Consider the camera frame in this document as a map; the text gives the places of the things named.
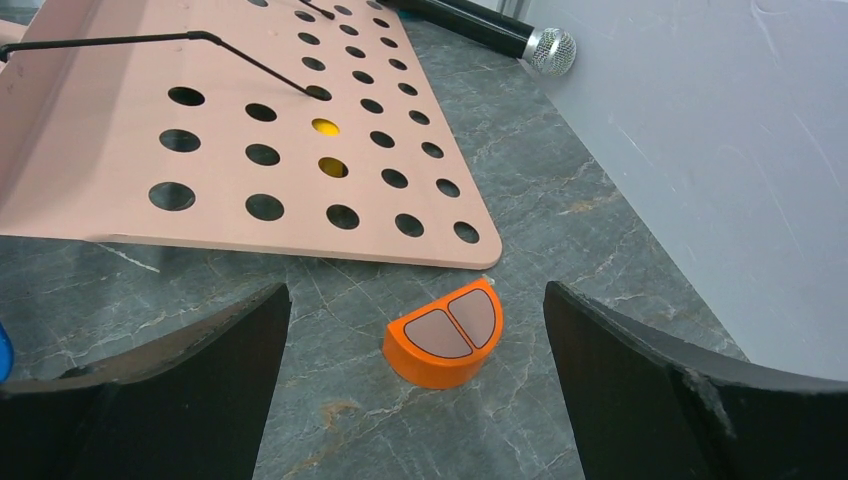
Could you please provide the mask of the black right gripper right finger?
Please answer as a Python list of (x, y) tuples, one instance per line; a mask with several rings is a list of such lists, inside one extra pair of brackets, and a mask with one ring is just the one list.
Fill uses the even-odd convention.
[(589, 479), (843, 479), (847, 385), (737, 360), (547, 284), (547, 336)]

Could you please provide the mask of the blue framed whiteboard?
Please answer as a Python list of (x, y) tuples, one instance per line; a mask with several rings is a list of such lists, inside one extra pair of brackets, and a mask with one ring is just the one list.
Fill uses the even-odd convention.
[(3, 325), (0, 325), (0, 382), (7, 380), (14, 366), (14, 347)]

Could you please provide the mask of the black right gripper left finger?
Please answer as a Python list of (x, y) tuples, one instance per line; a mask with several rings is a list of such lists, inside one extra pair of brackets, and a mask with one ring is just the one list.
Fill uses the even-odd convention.
[(273, 284), (49, 380), (1, 387), (5, 479), (249, 479), (292, 302)]

